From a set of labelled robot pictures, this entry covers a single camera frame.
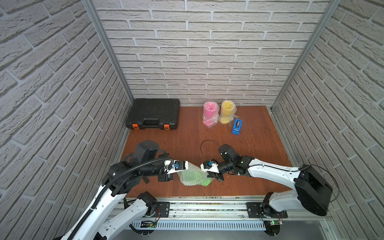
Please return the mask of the green plastic wine glass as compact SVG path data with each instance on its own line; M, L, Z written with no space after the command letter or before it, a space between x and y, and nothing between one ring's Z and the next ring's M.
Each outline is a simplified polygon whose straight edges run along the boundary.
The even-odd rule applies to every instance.
M186 172L181 177L181 182L185 186L208 186L212 182L212 178L209 178L207 173L204 172Z

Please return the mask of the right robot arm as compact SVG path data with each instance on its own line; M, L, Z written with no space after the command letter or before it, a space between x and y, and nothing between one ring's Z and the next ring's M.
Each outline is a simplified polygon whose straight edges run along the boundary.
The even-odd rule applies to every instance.
M209 178L215 178L219 182L224 180L224 174L232 173L269 180L290 188L289 191L266 194L260 205L261 213L265 216L302 209L317 216L328 213L333 188L310 165L302 165L300 168L285 167L244 156L221 163L216 160L205 161L201 164L201 170L208 173Z

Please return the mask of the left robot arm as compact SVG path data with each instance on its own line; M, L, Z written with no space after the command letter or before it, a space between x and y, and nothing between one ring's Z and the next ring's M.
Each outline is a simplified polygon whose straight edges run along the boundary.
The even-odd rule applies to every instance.
M131 205L108 220L108 216L143 177L157 176L159 181L170 181L173 174L187 170L188 162L176 161L159 151L156 142L146 140L136 146L134 153L110 167L102 179L96 196L75 225L60 238L62 240L112 240L130 224L155 213L157 199L150 193L140 194Z

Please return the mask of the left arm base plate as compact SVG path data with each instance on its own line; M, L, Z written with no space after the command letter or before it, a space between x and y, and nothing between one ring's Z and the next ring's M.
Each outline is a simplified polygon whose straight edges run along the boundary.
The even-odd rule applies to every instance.
M170 204L170 202L157 202L155 207L150 207L144 217L157 218L161 215L161 217L167 218L169 216Z

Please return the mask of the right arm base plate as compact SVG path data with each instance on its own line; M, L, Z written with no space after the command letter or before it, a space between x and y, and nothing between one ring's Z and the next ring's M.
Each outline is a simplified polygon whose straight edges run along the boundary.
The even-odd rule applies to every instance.
M263 203L248 202L246 203L247 213L250 219L261 219L261 218L277 218L285 219L288 218L287 211L277 212L273 208Z

